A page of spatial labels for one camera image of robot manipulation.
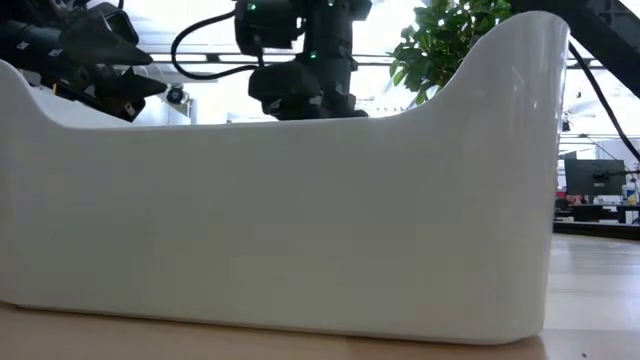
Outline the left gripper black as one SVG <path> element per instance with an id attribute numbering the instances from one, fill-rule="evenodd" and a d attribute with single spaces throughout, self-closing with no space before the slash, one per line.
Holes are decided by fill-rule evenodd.
<path id="1" fill-rule="evenodd" d="M 145 98 L 163 93 L 164 82 L 137 75 L 150 55 L 106 28 L 31 29 L 29 60 L 45 84 L 68 99 L 131 122 Z"/>

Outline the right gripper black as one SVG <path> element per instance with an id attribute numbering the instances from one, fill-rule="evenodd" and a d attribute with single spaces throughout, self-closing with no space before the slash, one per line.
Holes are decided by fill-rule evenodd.
<path id="1" fill-rule="evenodd" d="M 350 93 L 351 73 L 355 62 L 344 56 L 322 59 L 318 79 L 322 89 L 322 108 L 326 118 L 366 118 L 369 114 L 355 108 L 356 97 Z"/>

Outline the white plastic basket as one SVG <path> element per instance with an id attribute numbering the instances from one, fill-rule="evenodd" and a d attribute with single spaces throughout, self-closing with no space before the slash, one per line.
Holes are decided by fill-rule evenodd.
<path id="1" fill-rule="evenodd" d="M 0 60 L 0 301 L 465 344 L 544 324 L 569 27 L 392 116 L 136 126 Z"/>

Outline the green leafy plant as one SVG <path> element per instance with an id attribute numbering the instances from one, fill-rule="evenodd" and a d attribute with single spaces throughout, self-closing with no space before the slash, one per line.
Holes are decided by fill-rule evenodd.
<path id="1" fill-rule="evenodd" d="M 475 43 L 514 14 L 510 0 L 431 0 L 414 9 L 414 23 L 401 30 L 389 56 L 395 86 L 421 105 L 451 80 Z"/>

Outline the black computer monitor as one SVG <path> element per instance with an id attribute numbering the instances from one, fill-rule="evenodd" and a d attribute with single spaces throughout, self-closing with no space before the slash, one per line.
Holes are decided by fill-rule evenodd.
<path id="1" fill-rule="evenodd" d="M 566 159 L 564 170 L 569 195 L 621 195 L 626 184 L 622 160 Z"/>

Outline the dark office desk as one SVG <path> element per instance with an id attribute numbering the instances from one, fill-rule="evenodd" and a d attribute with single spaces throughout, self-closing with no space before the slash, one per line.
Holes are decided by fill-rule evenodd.
<path id="1" fill-rule="evenodd" d="M 640 205 L 568 204 L 555 210 L 553 232 L 640 241 Z"/>

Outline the black aluminium frame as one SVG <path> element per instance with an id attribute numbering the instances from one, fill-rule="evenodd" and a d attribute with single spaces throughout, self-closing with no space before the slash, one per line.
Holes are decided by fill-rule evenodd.
<path id="1" fill-rule="evenodd" d="M 515 12 L 561 17 L 572 36 L 640 98 L 640 17 L 621 0 L 509 0 Z"/>

